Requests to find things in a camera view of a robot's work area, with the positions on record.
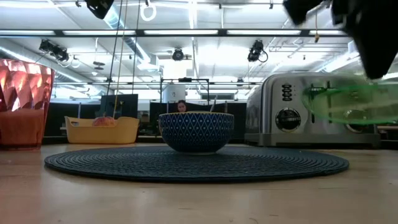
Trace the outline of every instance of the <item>basket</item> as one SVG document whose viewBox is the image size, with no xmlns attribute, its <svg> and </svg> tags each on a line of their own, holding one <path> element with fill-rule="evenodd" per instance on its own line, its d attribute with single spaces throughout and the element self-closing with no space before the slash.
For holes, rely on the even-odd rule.
<svg viewBox="0 0 398 224">
<path fill-rule="evenodd" d="M 93 126 L 94 119 L 65 117 L 68 141 L 71 144 L 132 144 L 139 127 L 136 118 L 120 117 L 116 125 Z"/>
</svg>

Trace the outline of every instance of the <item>blue patterned bowl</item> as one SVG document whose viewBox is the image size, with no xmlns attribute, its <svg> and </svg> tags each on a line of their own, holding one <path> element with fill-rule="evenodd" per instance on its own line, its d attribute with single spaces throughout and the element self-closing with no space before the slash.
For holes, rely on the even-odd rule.
<svg viewBox="0 0 398 224">
<path fill-rule="evenodd" d="M 212 154 L 231 139 L 234 116 L 210 112 L 161 114 L 159 129 L 163 140 L 178 152 Z"/>
</svg>

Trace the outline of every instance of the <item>toaster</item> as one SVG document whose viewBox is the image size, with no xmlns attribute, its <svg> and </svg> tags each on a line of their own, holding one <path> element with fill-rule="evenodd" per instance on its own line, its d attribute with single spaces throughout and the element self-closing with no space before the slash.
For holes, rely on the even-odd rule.
<svg viewBox="0 0 398 224">
<path fill-rule="evenodd" d="M 354 75 L 333 73 L 271 75 L 248 98 L 245 141 L 258 146 L 357 144 L 378 148 L 381 140 L 376 125 L 334 123 L 315 116 L 302 103 L 306 88 L 363 82 Z"/>
</svg>

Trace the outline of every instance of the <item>green plastic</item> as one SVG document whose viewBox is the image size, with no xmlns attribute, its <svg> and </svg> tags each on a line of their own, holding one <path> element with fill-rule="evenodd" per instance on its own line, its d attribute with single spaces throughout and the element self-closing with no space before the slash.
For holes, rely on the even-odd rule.
<svg viewBox="0 0 398 224">
<path fill-rule="evenodd" d="M 398 119 L 398 83 L 368 83 L 304 90 L 304 106 L 315 116 L 345 124 L 382 124 Z"/>
</svg>

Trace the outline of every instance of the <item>dark woven placemat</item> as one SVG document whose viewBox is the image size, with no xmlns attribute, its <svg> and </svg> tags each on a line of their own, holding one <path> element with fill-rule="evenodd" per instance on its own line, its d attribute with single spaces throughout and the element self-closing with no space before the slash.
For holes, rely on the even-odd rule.
<svg viewBox="0 0 398 224">
<path fill-rule="evenodd" d="M 250 182 L 330 175 L 347 160 L 299 149 L 224 147 L 210 156 L 175 152 L 168 146 L 89 149 L 49 156 L 60 172 L 105 179 L 151 182 Z"/>
</svg>

